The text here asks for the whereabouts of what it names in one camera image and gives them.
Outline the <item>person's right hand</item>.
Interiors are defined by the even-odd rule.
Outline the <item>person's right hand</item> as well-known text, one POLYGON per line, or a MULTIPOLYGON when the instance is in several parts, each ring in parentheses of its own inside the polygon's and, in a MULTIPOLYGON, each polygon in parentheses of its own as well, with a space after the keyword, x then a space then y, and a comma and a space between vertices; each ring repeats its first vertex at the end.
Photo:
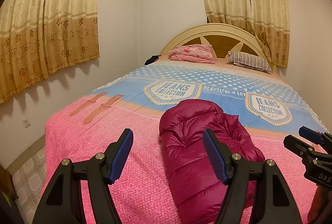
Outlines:
POLYGON ((308 213, 308 223, 332 224, 331 206, 331 191, 322 186, 318 186, 308 213))

